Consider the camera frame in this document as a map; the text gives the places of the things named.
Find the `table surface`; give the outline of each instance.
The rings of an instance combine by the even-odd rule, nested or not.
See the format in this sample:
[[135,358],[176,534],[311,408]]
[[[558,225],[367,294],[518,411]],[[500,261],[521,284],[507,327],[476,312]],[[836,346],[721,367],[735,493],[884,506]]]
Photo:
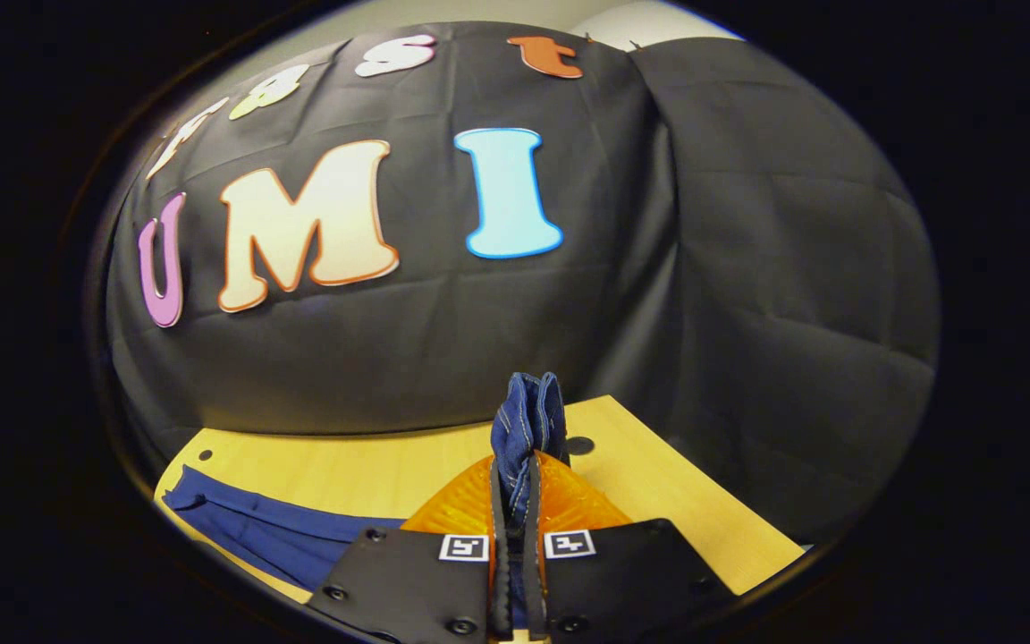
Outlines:
[[[572,468],[634,521],[670,518],[735,594],[789,566],[801,547],[694,468],[610,396],[566,406],[569,437],[593,449]],[[261,581],[306,603],[291,586],[215,545],[161,498],[182,466],[225,484],[294,505],[365,517],[408,518],[480,457],[491,453],[491,423],[397,435],[294,437],[204,429],[168,466],[154,503],[192,539],[209,543]],[[201,461],[200,453],[212,455]]]

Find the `wooden table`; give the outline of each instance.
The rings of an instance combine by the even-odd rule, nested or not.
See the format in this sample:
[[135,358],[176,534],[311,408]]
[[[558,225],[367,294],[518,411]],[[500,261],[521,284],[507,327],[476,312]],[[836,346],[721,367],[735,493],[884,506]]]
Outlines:
[[[781,571],[802,550],[694,468],[612,397],[566,406],[570,437],[595,448],[572,468],[634,521],[670,518],[735,594]],[[294,505],[365,517],[408,518],[458,473],[491,452],[491,423],[401,435],[290,437],[201,430],[168,466],[159,508],[190,538],[216,547],[300,603],[310,591],[274,578],[215,545],[166,508],[161,498],[182,466],[225,484]],[[211,451],[201,461],[198,455]]]

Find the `denim fabric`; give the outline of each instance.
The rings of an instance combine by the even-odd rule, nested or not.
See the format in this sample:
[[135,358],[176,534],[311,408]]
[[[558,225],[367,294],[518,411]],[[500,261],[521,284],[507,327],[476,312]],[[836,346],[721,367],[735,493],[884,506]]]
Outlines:
[[559,380],[547,372],[543,379],[527,374],[512,375],[507,384],[507,400],[499,407],[491,425],[491,449],[499,468],[500,497],[507,518],[507,543],[510,547],[512,623],[526,628],[526,594],[523,589],[523,543],[526,506],[531,490],[531,457],[535,450],[558,457],[570,465],[566,453],[566,419]]
[[304,590],[315,590],[360,531],[404,518],[349,517],[234,488],[185,466],[165,505],[217,546]]

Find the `black cloth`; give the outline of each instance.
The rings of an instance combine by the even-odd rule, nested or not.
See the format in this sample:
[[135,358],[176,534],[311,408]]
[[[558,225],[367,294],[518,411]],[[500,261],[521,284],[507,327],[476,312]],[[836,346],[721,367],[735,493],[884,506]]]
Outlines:
[[[363,55],[428,33],[435,57],[360,78]],[[508,37],[549,36],[583,78],[528,68]],[[309,63],[289,97],[229,121],[256,82]],[[898,464],[931,391],[938,295],[911,195],[813,86],[747,42],[621,52],[510,24],[426,24],[295,58],[229,102],[151,182],[140,164],[112,234],[113,367],[159,466],[203,427],[379,433],[485,421],[512,372],[552,371],[569,403],[612,395],[761,516],[828,538]],[[177,114],[176,126],[207,105]],[[467,251],[481,127],[533,152],[559,247]],[[377,175],[400,268],[225,313],[220,191],[274,168],[290,196],[332,147],[391,145]],[[148,316],[138,235],[178,192],[184,307]],[[315,258],[315,241],[308,253]]]

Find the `blue cloth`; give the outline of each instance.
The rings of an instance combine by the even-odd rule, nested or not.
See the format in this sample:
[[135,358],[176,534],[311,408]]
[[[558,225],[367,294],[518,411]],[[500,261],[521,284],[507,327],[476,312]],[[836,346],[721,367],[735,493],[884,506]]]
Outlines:
[[[547,372],[543,379],[527,374],[512,375],[507,400],[491,423],[491,451],[499,468],[500,497],[507,518],[507,543],[511,554],[512,623],[526,628],[526,594],[523,588],[522,549],[526,506],[531,489],[531,457],[535,450],[570,465],[566,453],[566,419],[559,379]],[[527,566],[538,566],[536,562]]]
[[314,591],[341,554],[372,526],[404,518],[349,517],[236,488],[183,466],[165,505],[217,546],[304,590]]

